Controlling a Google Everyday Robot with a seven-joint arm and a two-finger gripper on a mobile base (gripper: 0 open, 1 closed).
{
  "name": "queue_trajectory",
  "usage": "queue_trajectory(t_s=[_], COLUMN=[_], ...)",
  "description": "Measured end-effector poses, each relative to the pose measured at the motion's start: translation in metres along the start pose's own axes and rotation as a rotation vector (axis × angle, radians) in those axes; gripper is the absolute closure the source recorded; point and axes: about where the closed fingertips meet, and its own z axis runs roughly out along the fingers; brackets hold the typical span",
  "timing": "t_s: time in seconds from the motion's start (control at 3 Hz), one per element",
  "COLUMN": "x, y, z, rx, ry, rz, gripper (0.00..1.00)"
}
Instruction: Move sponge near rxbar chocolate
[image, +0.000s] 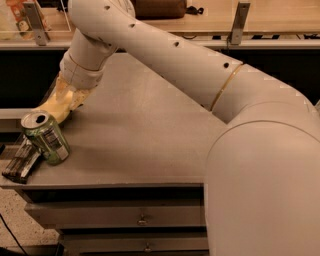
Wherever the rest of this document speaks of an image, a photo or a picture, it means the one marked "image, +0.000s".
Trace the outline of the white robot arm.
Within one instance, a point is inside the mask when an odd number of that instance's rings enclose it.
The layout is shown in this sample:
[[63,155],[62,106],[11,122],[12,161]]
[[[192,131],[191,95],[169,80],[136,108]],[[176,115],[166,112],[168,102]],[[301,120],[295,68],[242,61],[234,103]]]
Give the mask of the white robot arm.
[[69,0],[64,79],[90,89],[123,48],[224,125],[205,177],[210,256],[320,256],[320,120],[294,88],[135,17],[130,0]]

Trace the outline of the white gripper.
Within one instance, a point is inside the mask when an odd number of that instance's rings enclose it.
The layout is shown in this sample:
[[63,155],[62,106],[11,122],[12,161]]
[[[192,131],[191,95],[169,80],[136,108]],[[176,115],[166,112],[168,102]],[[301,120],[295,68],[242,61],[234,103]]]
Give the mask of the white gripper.
[[56,100],[59,103],[71,102],[71,111],[83,104],[103,76],[102,69],[92,71],[81,67],[72,59],[69,51],[60,62],[60,71],[55,84]]

